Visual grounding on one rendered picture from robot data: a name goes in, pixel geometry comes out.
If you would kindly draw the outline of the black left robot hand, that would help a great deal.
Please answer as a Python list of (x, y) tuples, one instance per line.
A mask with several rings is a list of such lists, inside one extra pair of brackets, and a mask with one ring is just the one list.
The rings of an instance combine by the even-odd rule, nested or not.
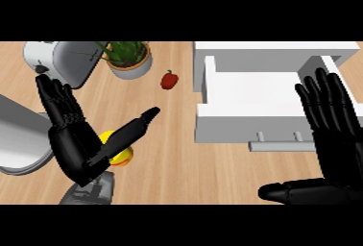
[(41, 103), (51, 120), (48, 140), (56, 162), (66, 177), (85, 186), (110, 166), (112, 159), (144, 136), (149, 124), (160, 112), (147, 109), (109, 136), (106, 142), (91, 128), (72, 95), (69, 84), (50, 79), (45, 74), (35, 77)]

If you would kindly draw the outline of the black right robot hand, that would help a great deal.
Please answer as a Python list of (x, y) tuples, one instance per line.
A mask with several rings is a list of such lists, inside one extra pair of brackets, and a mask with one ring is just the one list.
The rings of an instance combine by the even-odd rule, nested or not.
[(295, 90), (323, 177), (265, 184), (258, 197), (283, 205), (363, 206), (363, 127), (342, 80), (318, 67)]

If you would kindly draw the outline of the white open drawer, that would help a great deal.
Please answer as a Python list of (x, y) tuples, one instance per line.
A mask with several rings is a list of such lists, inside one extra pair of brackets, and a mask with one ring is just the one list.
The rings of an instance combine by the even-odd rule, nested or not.
[(338, 73), (329, 56), (314, 56), (296, 72), (219, 72), (203, 60), (197, 143), (245, 143), (252, 152), (311, 152), (314, 143), (295, 85), (321, 67)]

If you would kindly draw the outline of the grey rounded appliance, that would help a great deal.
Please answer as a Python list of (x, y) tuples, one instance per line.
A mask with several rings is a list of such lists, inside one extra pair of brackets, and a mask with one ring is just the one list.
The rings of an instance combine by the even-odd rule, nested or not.
[(0, 172), (26, 175), (51, 160), (48, 143), (51, 122), (44, 112), (34, 112), (0, 94)]

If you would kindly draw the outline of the white toaster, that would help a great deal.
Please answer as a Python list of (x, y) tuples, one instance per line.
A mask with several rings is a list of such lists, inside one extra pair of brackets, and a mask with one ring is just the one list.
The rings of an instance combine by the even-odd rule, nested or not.
[(101, 49), (93, 41), (26, 41), (22, 57), (36, 74), (78, 89), (93, 72)]

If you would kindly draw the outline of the red bell pepper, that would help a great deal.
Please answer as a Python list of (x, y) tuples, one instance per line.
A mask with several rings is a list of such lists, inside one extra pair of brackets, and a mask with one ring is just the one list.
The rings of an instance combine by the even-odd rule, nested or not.
[(178, 76), (172, 73), (171, 70), (166, 70), (166, 73), (163, 74), (162, 81), (160, 81), (162, 89), (172, 89), (177, 82), (178, 82)]

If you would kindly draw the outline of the potted green plant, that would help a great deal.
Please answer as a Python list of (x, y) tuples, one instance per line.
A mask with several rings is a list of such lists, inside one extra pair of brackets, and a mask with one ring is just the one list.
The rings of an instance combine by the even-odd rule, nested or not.
[(119, 79), (140, 78), (152, 68), (152, 51), (147, 41), (94, 42), (103, 52), (97, 57), (106, 61), (112, 73)]

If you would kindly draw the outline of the white cabinet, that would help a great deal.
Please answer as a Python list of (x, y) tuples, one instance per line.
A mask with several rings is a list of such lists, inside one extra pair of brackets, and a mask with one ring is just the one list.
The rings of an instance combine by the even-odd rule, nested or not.
[(194, 41), (193, 91), (200, 92), (206, 56), (218, 72), (295, 72), (311, 56), (330, 56), (340, 66), (358, 50), (354, 41)]

